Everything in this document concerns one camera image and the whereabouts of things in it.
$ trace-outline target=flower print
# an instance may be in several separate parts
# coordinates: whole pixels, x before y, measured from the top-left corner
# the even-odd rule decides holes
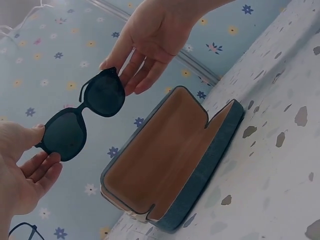
[[[40,85],[42,86],[42,87],[45,87],[45,86],[47,86],[49,84],[49,80],[48,79],[43,79],[41,82],[40,82]]]
[[[56,239],[66,239],[65,236],[68,235],[68,233],[65,232],[65,229],[64,228],[60,228],[58,227],[56,230],[55,230],[55,233],[53,235],[56,235]]]
[[[112,146],[111,148],[109,148],[109,152],[107,153],[108,155],[110,155],[110,158],[113,159],[119,152],[119,149],[117,147]]]
[[[242,7],[243,7],[242,11],[244,12],[244,14],[250,14],[251,15],[251,12],[254,11],[253,9],[251,9],[251,6],[248,6],[247,4],[245,4]]]
[[[15,63],[16,64],[20,64],[23,62],[23,58],[22,57],[18,57],[16,60],[15,60]]]
[[[201,19],[200,19],[200,24],[201,24],[201,25],[204,26],[204,25],[207,25],[207,23],[208,23],[208,20],[207,20],[207,19],[205,19],[205,18],[201,18]]]
[[[35,113],[36,113],[36,111],[35,111],[35,109],[32,108],[32,107],[29,107],[29,108],[26,110],[26,112],[25,112],[25,114],[26,114],[27,117],[28,117],[28,116],[33,117],[33,115],[34,115]]]
[[[138,128],[144,123],[144,120],[145,120],[144,118],[138,117],[137,119],[135,119],[135,122],[133,124],[135,124],[136,127]]]
[[[36,53],[35,55],[33,55],[33,58],[34,58],[35,60],[39,60],[39,59],[41,59],[41,57],[42,57],[42,54],[41,54],[41,53]]]
[[[238,28],[236,26],[229,26],[228,32],[230,35],[237,35],[238,34]]]
[[[98,190],[98,189],[97,189],[93,184],[87,184],[87,185],[85,186],[84,192],[85,192],[86,194],[88,194],[88,196],[90,196],[91,194],[96,195],[97,190]]]
[[[74,81],[69,81],[66,85],[66,89],[71,91],[77,88],[77,84]]]
[[[186,44],[184,45],[184,49],[187,51],[187,52],[192,52],[194,50],[194,48],[191,46],[191,44]]]
[[[205,99],[207,95],[203,91],[198,91],[196,94],[200,99]]]
[[[185,78],[188,78],[188,77],[190,77],[190,75],[191,75],[190,71],[187,70],[187,69],[182,69],[182,70],[181,70],[181,74],[182,74],[182,76],[185,77]]]
[[[13,86],[15,88],[19,87],[22,84],[22,80],[21,79],[17,79],[14,81]]]
[[[33,42],[34,45],[38,45],[38,44],[40,44],[40,43],[41,43],[41,38],[38,38],[37,40],[35,40],[35,41]]]
[[[109,227],[107,227],[107,226],[106,227],[101,227],[100,228],[100,239],[104,240],[109,232],[110,232],[110,228]]]
[[[54,55],[54,58],[55,59],[61,59],[64,55],[62,54],[62,52],[57,52],[55,55]]]
[[[21,41],[21,42],[19,42],[18,45],[19,45],[20,47],[24,47],[26,44],[27,44],[26,41]]]
[[[215,43],[213,42],[212,45],[208,45],[206,44],[206,46],[209,48],[209,52],[213,51],[215,54],[220,54],[218,51],[222,51],[222,46],[215,45]]]
[[[105,19],[104,19],[103,17],[99,17],[99,18],[97,18],[96,21],[97,21],[98,23],[102,23],[104,20],[105,20]]]
[[[86,46],[87,46],[87,47],[95,47],[95,46],[96,46],[96,42],[95,42],[95,41],[88,41],[88,42],[86,43]]]
[[[82,61],[81,63],[80,63],[80,67],[81,68],[86,68],[86,67],[88,67],[89,66],[89,63],[87,62],[87,61]]]
[[[111,34],[111,36],[114,37],[114,38],[118,38],[118,37],[120,36],[120,33],[117,32],[117,31],[115,31],[115,32],[113,32],[113,33]]]
[[[57,35],[56,33],[52,33],[52,34],[50,35],[50,38],[51,38],[51,39],[56,39],[57,36],[58,36],[58,35]]]
[[[50,214],[51,214],[51,212],[49,212],[48,209],[43,208],[43,207],[40,208],[39,216],[40,216],[42,219],[48,219]]]

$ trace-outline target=gray spot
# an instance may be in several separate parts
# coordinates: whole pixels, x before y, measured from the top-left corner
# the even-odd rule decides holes
[[[248,110],[250,110],[252,108],[252,106],[254,105],[255,101],[251,100],[249,102],[249,106],[248,106]]]
[[[254,110],[253,110],[253,113],[255,114],[256,112],[259,112],[259,109],[260,109],[260,107],[259,107],[259,106],[256,106],[256,107],[254,108]]]
[[[314,49],[313,49],[313,53],[314,55],[319,55],[320,54],[320,46],[316,46]]]
[[[271,138],[276,132],[278,132],[278,129],[279,129],[279,127],[270,130],[270,131],[266,134],[266,138],[267,138],[267,139]]]
[[[282,131],[282,132],[276,137],[275,146],[276,146],[277,148],[281,148],[282,145],[284,144],[285,138],[286,138],[286,135],[285,135],[285,133]]]
[[[267,210],[267,208],[269,207],[269,205],[270,205],[270,197],[266,197],[265,199],[264,199],[264,201],[263,201],[263,210],[265,211],[265,210]]]
[[[268,189],[270,184],[270,177],[267,178],[267,180],[264,182],[263,186],[262,186],[262,190],[265,191]]]
[[[219,186],[216,186],[207,198],[206,203],[204,204],[204,208],[212,208],[214,205],[217,204],[217,202],[219,202],[220,198],[221,189],[219,188]]]
[[[154,227],[152,226],[152,227],[150,227],[150,229],[146,232],[146,236],[149,234],[149,233],[151,233],[152,232],[152,230],[154,229]]]
[[[269,53],[270,53],[270,50],[267,51],[267,52],[263,55],[263,57],[267,56]]]
[[[223,206],[229,205],[229,204],[231,204],[231,200],[232,200],[231,195],[228,195],[221,201],[221,205],[223,205]]]
[[[184,227],[184,228],[187,228],[187,227],[192,223],[192,221],[195,219],[196,215],[197,215],[196,213],[193,214],[192,217],[190,217],[190,218],[184,223],[183,227]]]
[[[284,112],[286,112],[290,107],[291,107],[292,104],[286,106],[286,108],[284,109]]]
[[[228,225],[226,223],[224,223],[222,221],[217,221],[211,226],[210,233],[211,233],[211,235],[221,233],[227,227],[228,227]]]
[[[230,161],[227,166],[225,167],[225,169],[223,170],[221,176],[230,173],[233,169],[235,169],[237,166],[237,162],[232,160]]]
[[[286,92],[286,95],[288,96],[288,99],[291,99],[294,96],[294,91],[291,88],[289,88]]]
[[[308,110],[307,106],[303,106],[299,109],[298,113],[295,115],[294,122],[298,126],[305,127],[308,122]]]
[[[310,172],[308,178],[309,178],[309,181],[312,182],[314,180],[314,173]]]
[[[242,138],[245,139],[247,137],[250,137],[253,133],[257,131],[257,127],[255,126],[248,126],[244,131]]]
[[[260,77],[261,76],[261,74],[263,74],[264,73],[264,71],[265,70],[262,70],[253,80],[256,80],[258,77]]]
[[[260,234],[258,232],[251,232],[240,238],[240,240],[259,240]]]
[[[277,55],[275,55],[274,59],[277,59],[278,57],[280,57],[280,56],[281,56],[281,54],[282,54],[282,51],[281,51],[281,52],[279,52]]]
[[[310,240],[320,239],[320,219],[306,228],[305,236]]]

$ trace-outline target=sunglasses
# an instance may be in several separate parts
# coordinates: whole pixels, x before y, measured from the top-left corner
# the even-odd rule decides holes
[[[84,148],[87,140],[82,111],[89,108],[102,117],[110,118],[120,111],[126,98],[115,67],[101,71],[82,86],[80,103],[82,95],[83,103],[80,106],[59,111],[45,124],[42,141],[36,148],[43,149],[47,154],[59,153],[62,162],[73,159]]]

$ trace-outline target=blue flower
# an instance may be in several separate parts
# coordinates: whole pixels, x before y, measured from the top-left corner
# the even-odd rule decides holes
[[[135,124],[136,127],[138,128],[138,127],[140,127],[140,126],[142,125],[142,123],[144,122],[144,120],[145,120],[144,118],[138,117],[133,124]]]
[[[244,14],[250,14],[251,15],[251,12],[253,12],[254,10],[251,9],[251,6],[248,6],[247,4],[245,4],[243,6],[242,11],[244,11]]]
[[[26,112],[25,112],[25,114],[26,114],[27,117],[28,117],[28,116],[31,116],[31,117],[32,117],[35,113],[36,113],[36,111],[35,111],[35,109],[32,108],[32,107],[29,107],[29,108],[26,110]]]
[[[54,58],[55,59],[61,59],[61,57],[63,57],[64,55],[62,54],[62,52],[57,52],[55,55],[54,55]]]
[[[113,159],[119,152],[119,149],[117,147],[112,146],[111,148],[109,148],[109,152],[107,153],[108,155],[110,155],[110,158]]]
[[[56,239],[66,239],[65,236],[68,234],[65,232],[64,228],[58,227],[53,235],[56,235]]]
[[[205,99],[207,95],[205,95],[205,93],[203,91],[198,91],[197,96],[200,99]]]
[[[111,36],[114,37],[114,38],[118,38],[118,37],[120,36],[120,33],[117,32],[117,31],[115,31],[115,32],[113,32],[113,33],[111,34]]]

